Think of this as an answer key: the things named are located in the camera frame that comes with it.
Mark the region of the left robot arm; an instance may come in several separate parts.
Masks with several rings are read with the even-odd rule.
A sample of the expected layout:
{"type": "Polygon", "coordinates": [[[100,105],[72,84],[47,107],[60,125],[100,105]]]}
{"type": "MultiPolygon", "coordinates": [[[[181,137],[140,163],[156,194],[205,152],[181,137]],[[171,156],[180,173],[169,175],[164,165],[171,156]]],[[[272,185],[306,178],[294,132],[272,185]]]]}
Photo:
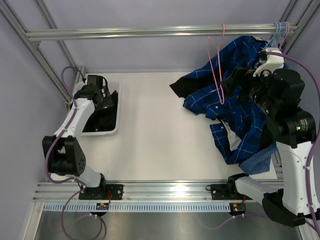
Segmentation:
{"type": "Polygon", "coordinates": [[[105,176],[87,166],[79,143],[90,117],[111,105],[107,80],[100,75],[88,75],[84,85],[73,95],[71,109],[60,128],[42,140],[48,179],[55,184],[71,180],[79,183],[82,200],[102,200],[112,195],[105,176]]]}

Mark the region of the blue plaid shirt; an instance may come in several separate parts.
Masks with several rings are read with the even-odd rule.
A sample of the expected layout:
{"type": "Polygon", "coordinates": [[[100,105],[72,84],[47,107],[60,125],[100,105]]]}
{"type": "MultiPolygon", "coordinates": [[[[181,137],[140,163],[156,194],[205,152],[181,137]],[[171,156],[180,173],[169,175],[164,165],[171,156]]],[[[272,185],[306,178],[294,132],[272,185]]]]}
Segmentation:
{"type": "Polygon", "coordinates": [[[252,69],[265,45],[266,41],[254,36],[240,36],[220,50],[205,66],[181,77],[199,82],[199,89],[184,98],[183,107],[195,115],[203,114],[207,119],[217,121],[210,125],[210,131],[216,148],[228,165],[238,165],[226,162],[226,157],[229,157],[229,141],[236,136],[231,125],[231,112],[235,110],[234,94],[230,98],[224,97],[224,102],[221,103],[219,93],[222,89],[217,85],[221,80],[229,78],[237,67],[252,69]]]}

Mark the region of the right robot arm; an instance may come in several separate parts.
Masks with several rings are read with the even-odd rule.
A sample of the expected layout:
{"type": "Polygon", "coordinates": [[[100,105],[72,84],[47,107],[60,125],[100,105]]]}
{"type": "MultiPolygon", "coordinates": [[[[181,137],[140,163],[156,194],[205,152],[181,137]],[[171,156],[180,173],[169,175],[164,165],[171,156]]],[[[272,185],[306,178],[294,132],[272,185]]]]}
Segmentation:
{"type": "Polygon", "coordinates": [[[279,152],[283,188],[276,189],[253,180],[245,173],[232,175],[226,193],[237,199],[244,195],[262,205],[267,217],[288,227],[304,225],[307,219],[320,218],[320,204],[313,183],[311,150],[316,145],[314,117],[299,107],[305,83],[291,69],[254,70],[237,68],[222,82],[226,94],[236,87],[266,116],[279,152]]]}

